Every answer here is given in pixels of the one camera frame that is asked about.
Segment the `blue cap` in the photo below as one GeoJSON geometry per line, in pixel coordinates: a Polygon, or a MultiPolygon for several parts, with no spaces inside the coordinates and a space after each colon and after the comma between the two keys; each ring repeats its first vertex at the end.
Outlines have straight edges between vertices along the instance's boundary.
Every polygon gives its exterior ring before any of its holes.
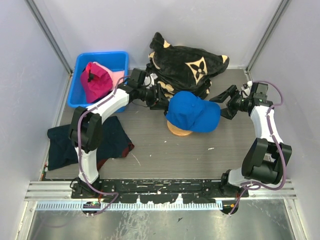
{"type": "Polygon", "coordinates": [[[181,130],[209,133],[220,122],[221,108],[217,103],[203,100],[192,92],[180,91],[170,99],[165,117],[181,130]]]}

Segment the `wooden hat stand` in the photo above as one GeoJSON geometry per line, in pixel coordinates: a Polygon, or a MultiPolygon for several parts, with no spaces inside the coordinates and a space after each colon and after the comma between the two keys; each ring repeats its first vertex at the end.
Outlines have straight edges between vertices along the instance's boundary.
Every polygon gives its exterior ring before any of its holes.
{"type": "Polygon", "coordinates": [[[193,133],[190,130],[180,129],[180,128],[176,127],[175,125],[173,125],[172,123],[170,123],[169,121],[167,121],[167,128],[173,135],[178,136],[178,137],[186,137],[186,136],[189,136],[193,133]]]}

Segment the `blue plastic bin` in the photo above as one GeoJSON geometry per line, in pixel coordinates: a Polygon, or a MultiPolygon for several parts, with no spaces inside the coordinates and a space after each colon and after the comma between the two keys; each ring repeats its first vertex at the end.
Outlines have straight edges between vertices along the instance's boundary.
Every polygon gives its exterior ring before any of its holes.
{"type": "Polygon", "coordinates": [[[114,90],[118,80],[128,74],[129,54],[125,51],[80,54],[68,93],[71,108],[88,107],[114,90]]]}

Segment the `navy blue cloth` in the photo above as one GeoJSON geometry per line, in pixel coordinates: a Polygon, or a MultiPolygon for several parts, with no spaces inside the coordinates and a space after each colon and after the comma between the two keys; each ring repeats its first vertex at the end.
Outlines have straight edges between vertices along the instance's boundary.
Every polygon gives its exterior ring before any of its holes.
{"type": "MultiPolygon", "coordinates": [[[[49,171],[78,163],[78,154],[69,139],[70,125],[61,125],[47,131],[50,141],[47,168],[49,171]]],[[[108,159],[125,158],[134,144],[125,133],[117,116],[109,117],[102,125],[103,139],[96,152],[97,169],[108,159]]]]}

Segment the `magenta cap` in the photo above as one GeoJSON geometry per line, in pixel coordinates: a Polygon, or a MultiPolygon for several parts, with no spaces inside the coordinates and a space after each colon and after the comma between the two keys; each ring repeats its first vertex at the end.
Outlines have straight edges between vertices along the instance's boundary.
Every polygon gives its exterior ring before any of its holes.
{"type": "Polygon", "coordinates": [[[93,103],[106,96],[113,89],[109,74],[95,62],[89,62],[80,75],[87,103],[93,103]]]}

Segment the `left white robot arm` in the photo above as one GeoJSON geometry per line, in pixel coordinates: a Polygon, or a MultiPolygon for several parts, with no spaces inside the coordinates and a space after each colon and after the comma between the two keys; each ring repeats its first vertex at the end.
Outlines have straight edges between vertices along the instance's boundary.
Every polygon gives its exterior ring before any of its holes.
{"type": "Polygon", "coordinates": [[[78,158],[82,192],[88,198],[100,193],[99,172],[97,170],[97,150],[103,140],[103,123],[112,114],[134,100],[146,103],[150,110],[163,110],[166,114],[169,98],[160,83],[144,84],[147,72],[135,68],[129,76],[121,77],[114,90],[89,107],[77,107],[72,116],[69,139],[78,158]]]}

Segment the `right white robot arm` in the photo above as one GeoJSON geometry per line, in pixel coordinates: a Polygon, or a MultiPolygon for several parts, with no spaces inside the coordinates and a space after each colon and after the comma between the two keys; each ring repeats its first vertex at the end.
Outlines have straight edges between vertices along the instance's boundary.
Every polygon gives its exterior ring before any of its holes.
{"type": "Polygon", "coordinates": [[[266,81],[244,84],[241,90],[231,85],[221,94],[211,98],[212,102],[223,103],[223,118],[232,120],[238,112],[247,113],[253,122],[255,140],[243,159],[242,166],[223,173],[219,191],[231,197],[237,190],[258,190],[265,188],[280,190],[287,178],[287,164],[292,147],[284,144],[274,120],[278,104],[268,100],[269,84],[266,81]]]}

